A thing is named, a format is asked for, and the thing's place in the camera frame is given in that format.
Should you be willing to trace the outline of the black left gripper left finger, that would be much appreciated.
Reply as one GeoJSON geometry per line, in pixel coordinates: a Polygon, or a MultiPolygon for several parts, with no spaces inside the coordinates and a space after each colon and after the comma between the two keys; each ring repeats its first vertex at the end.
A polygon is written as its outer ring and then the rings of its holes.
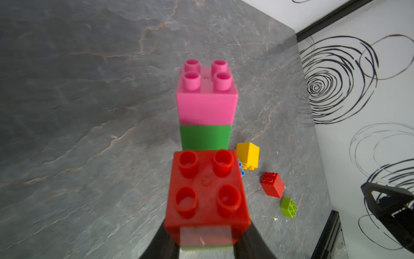
{"type": "Polygon", "coordinates": [[[179,259],[180,247],[161,223],[154,238],[139,259],[179,259]]]}

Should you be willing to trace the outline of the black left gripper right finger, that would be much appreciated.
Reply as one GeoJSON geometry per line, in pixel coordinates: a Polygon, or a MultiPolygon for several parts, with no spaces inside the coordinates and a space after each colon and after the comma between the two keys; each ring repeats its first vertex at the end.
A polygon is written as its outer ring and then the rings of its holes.
{"type": "Polygon", "coordinates": [[[276,259],[253,222],[234,244],[235,259],[276,259]]]}

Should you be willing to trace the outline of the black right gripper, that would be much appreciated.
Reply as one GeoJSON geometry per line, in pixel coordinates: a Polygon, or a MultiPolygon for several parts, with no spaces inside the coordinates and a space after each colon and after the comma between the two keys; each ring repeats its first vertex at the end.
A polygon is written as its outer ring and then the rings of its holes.
{"type": "Polygon", "coordinates": [[[364,199],[378,219],[406,250],[414,251],[414,195],[404,188],[366,182],[361,186],[364,199]]]}

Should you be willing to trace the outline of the lime long lego brick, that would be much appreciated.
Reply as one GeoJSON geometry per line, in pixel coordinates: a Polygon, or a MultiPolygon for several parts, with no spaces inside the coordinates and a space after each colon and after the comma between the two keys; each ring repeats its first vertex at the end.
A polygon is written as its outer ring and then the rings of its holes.
{"type": "Polygon", "coordinates": [[[232,246],[229,225],[183,227],[180,230],[180,247],[183,251],[229,249],[232,246]]]}

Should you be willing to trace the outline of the dark green lego brick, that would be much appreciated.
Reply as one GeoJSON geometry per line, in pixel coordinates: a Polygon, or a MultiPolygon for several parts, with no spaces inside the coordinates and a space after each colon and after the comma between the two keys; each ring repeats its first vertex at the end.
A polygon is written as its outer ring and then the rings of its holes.
{"type": "Polygon", "coordinates": [[[232,125],[180,125],[182,150],[227,150],[232,125]]]}

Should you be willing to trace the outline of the blue long lego brick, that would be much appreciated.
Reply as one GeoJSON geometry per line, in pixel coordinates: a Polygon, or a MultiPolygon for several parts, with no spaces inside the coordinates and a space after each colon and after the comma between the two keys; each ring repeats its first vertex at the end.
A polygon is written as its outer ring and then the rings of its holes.
{"type": "Polygon", "coordinates": [[[243,168],[243,163],[241,162],[240,159],[238,159],[238,165],[239,165],[240,174],[241,174],[242,177],[244,177],[245,176],[245,171],[244,171],[244,168],[243,168]]]}

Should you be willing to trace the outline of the lime small lego brick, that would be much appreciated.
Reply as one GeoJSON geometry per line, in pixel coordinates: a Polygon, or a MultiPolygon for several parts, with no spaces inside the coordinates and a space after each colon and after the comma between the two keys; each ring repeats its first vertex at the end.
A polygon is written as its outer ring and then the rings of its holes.
{"type": "Polygon", "coordinates": [[[289,197],[283,197],[281,203],[281,211],[288,218],[295,218],[298,207],[295,202],[289,197]]]}

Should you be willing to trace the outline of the red tall lego brick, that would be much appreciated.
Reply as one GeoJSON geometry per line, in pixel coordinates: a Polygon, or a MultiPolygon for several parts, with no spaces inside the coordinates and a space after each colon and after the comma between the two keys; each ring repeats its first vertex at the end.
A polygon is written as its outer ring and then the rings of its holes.
{"type": "Polygon", "coordinates": [[[260,184],[266,195],[282,198],[285,190],[285,184],[278,173],[265,172],[260,184]]]}

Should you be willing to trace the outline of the yellow tall lego brick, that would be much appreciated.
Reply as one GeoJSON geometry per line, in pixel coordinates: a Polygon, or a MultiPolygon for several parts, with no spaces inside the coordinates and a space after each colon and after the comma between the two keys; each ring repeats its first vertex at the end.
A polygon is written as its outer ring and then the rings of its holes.
{"type": "Polygon", "coordinates": [[[242,163],[243,170],[254,171],[258,168],[260,148],[251,142],[238,143],[237,157],[242,163]]]}

